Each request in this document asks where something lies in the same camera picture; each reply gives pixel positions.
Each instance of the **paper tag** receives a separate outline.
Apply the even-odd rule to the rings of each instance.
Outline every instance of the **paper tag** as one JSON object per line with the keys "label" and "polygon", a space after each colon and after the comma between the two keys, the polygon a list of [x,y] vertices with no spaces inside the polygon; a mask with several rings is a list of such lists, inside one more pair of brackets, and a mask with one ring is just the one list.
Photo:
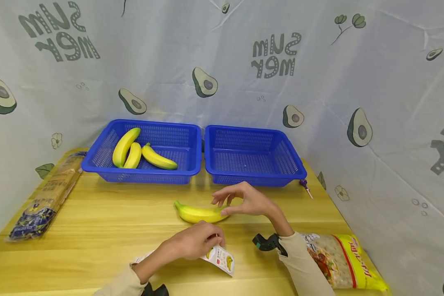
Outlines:
{"label": "paper tag", "polygon": [[[147,258],[153,252],[154,252],[154,250],[151,251],[150,253],[147,253],[147,255],[143,255],[143,256],[139,256],[139,257],[135,258],[135,260],[134,260],[134,262],[132,262],[132,264],[138,264],[138,263],[142,262],[145,258]],[[201,259],[203,259],[207,262],[210,262],[213,265],[216,265],[218,268],[220,268],[223,271],[225,271],[226,273],[228,273],[231,277],[234,276],[234,271],[235,271],[234,257],[229,252],[227,252],[224,248],[222,248],[221,246],[217,245],[217,246],[213,247],[209,251],[209,253],[202,256]]]}

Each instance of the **blue mesh basket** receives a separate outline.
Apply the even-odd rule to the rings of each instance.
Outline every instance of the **blue mesh basket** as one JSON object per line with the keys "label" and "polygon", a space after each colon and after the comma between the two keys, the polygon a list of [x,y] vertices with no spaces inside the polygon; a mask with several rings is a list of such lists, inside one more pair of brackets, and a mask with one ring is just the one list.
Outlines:
{"label": "blue mesh basket", "polygon": [[[160,169],[141,157],[136,169],[113,165],[112,154],[120,138],[134,127],[141,128],[135,140],[149,142],[153,150],[175,161],[174,171]],[[109,182],[188,184],[201,169],[201,129],[197,125],[116,119],[101,132],[82,162],[82,170],[95,172]]]}
{"label": "blue mesh basket", "polygon": [[247,181],[253,186],[282,187],[307,176],[281,131],[208,125],[204,146],[206,171],[216,184]]}

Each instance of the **yellow banana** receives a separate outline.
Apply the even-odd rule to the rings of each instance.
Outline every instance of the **yellow banana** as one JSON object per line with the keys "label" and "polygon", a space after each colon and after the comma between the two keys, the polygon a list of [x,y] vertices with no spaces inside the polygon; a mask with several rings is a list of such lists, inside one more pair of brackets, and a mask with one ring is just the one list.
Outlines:
{"label": "yellow banana", "polygon": [[123,167],[125,169],[136,169],[141,159],[141,146],[140,144],[134,142],[130,146],[130,152],[128,153],[127,161]]}
{"label": "yellow banana", "polygon": [[143,157],[152,165],[157,166],[162,169],[177,169],[178,164],[173,162],[171,159],[167,159],[163,156],[160,156],[156,153],[152,147],[150,147],[150,143],[146,143],[145,146],[141,149],[141,153]]}
{"label": "yellow banana", "polygon": [[211,247],[210,250],[209,250],[209,252],[207,252],[207,254],[206,254],[206,258],[207,258],[207,259],[209,259],[209,255],[210,255],[210,252],[212,251],[212,249],[213,249],[213,247]]}
{"label": "yellow banana", "polygon": [[190,223],[198,223],[201,220],[214,223],[227,218],[227,216],[221,216],[221,211],[226,208],[226,206],[222,208],[217,206],[213,208],[194,208],[193,206],[181,205],[177,200],[174,202],[174,206],[176,210],[178,210],[179,216],[184,221]]}
{"label": "yellow banana", "polygon": [[117,168],[123,168],[127,159],[127,152],[135,139],[140,135],[141,129],[136,127],[127,131],[126,134],[118,141],[113,150],[112,161]]}
{"label": "yellow banana", "polygon": [[234,259],[232,259],[231,256],[227,256],[227,268],[229,271],[232,271],[232,261],[234,261]]}

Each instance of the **snack package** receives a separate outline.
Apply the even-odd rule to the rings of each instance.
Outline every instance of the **snack package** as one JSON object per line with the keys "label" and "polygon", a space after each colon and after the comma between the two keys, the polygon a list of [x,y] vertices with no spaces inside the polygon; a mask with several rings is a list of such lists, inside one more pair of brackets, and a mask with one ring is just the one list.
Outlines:
{"label": "snack package", "polygon": [[354,235],[301,234],[309,254],[334,289],[387,290],[381,276],[366,267]]}
{"label": "snack package", "polygon": [[[151,253],[154,251],[151,251],[150,253],[147,253],[147,255],[143,255],[140,257],[135,258],[134,262],[132,264],[138,264],[142,262],[145,258],[147,258]],[[212,263],[213,265],[216,265],[218,268],[225,271],[227,274],[229,274],[231,277],[234,277],[235,272],[235,261],[234,257],[227,252],[223,247],[217,245],[213,247],[209,253],[202,256],[201,259]]]}
{"label": "snack package", "polygon": [[23,211],[7,241],[17,242],[41,237],[48,229],[64,200],[82,173],[86,152],[69,155]]}

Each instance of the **yellow packaging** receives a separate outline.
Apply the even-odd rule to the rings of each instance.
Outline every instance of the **yellow packaging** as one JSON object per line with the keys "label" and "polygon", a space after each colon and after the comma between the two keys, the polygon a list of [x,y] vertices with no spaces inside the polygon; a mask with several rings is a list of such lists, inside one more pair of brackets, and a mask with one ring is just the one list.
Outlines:
{"label": "yellow packaging", "polygon": [[86,152],[69,155],[23,211],[8,241],[17,242],[41,237],[61,208],[82,173],[81,162]]}
{"label": "yellow packaging", "polygon": [[334,289],[387,290],[381,276],[366,267],[354,235],[301,234],[309,254]]}

